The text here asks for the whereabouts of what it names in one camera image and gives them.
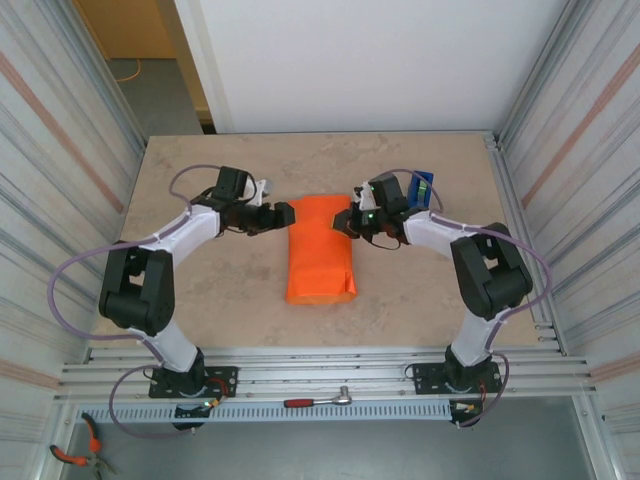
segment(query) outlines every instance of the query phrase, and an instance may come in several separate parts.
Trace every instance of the floor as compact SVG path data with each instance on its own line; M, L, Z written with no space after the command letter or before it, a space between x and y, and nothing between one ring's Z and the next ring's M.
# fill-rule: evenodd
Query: floor
M202 135L177 62L141 60L140 63L140 74L118 85L145 135ZM107 65L116 79L127 78L137 70L135 60L110 60Z
M170 432L169 425L130 425ZM473 429L444 421L205 425L195 436L145 441L100 425L118 480L590 480L570 398L505 399ZM72 452L86 449L76 427ZM66 466L64 480L93 478Z
M152 137L122 238L143 238L180 215L184 207L165 193L167 185L178 170L198 163L270 178L270 201L349 194L391 168L427 170L435 174L434 186L450 218L481 225L504 219L479 134ZM210 170L189 173L176 188L193 197L215 178ZM409 176L401 175L400 181L407 186ZM354 241L358 295L339 305L287 304L288 263L286 230L256 237L226 233L206 242L175 270L178 324L202 347L444 347L462 324L464 305L453 264L427 248L389 252ZM121 332L99 319L96 333ZM537 343L529 312L512 318L497 339L498 345Z

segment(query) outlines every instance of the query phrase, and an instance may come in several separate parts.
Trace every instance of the red pliers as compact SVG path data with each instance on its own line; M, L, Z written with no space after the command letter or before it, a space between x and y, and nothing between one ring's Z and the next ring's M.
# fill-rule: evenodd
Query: red pliers
M91 467L93 469L93 474L95 475L97 480L102 480L100 467L104 467L109 472L116 475L116 471L111 468L111 466L107 462L98 457L98 453L100 453L100 450L102 450L102 443L98 439L98 428L96 427L96 422L94 422L93 418L91 418L88 413L83 413L82 419L89 427L89 455L87 455L86 457L74 457L71 455L67 455L55 445L51 445L49 447L49 450L51 450L53 456L61 462L71 463L79 467Z

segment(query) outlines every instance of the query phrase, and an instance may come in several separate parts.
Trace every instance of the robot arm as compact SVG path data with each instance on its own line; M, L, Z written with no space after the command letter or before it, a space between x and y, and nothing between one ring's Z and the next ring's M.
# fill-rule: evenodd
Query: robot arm
M149 237L155 242L109 254L100 314L152 345L163 359L166 383L186 395L203 386L204 358L173 318L173 272L196 248L228 228L253 236L292 224L290 205L276 203L271 208L263 203L269 189L267 180L255 182L248 172L222 167L216 185L191 201L190 213ZM169 235L161 235L181 223ZM133 281L136 277L142 281Z
M363 183L355 196L351 208L336 216L335 229L369 243L384 232L400 244L424 246L453 260L466 309L462 328L445 352L444 369L456 390L477 384L491 361L501 318L533 288L520 253L509 242L449 227L430 211L409 208L393 175ZM485 229L509 235L500 223ZM487 266L485 259L495 265Z

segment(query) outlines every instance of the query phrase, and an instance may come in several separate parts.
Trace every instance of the gray floor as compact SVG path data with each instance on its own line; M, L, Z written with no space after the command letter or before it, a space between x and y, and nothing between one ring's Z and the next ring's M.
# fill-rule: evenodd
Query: gray floor
M136 72L135 60L107 62L115 78ZM202 135L195 108L175 60L141 60L140 74L118 83L145 135Z
M137 440L101 425L105 479L589 480L571 399L507 399L472 430L446 422L205 425L195 436ZM134 425L166 432L169 425ZM84 425L73 453L86 449ZM68 466L67 480L93 478Z

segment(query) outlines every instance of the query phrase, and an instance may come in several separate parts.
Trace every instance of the marble surface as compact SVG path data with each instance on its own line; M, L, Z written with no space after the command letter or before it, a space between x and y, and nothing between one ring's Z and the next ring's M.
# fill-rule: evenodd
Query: marble surface
M181 213L183 206L166 193L167 186L178 170L197 163L270 178L270 201L349 194L392 168L427 170L435 174L449 218L483 225L504 219L477 134L152 137L123 239L146 236ZM190 172L176 188L193 197L215 178L213 170ZM400 179L408 185L408 175ZM450 260L426 248L389 252L355 241L358 296L347 304L292 306L285 303L287 244L285 230L252 238L226 233L187 258L175 274L174 314L187 337L202 347L445 346L455 337L463 303ZM96 326L97 333L117 331L103 318ZM529 345L537 337L531 315L523 312L502 329L497 344Z

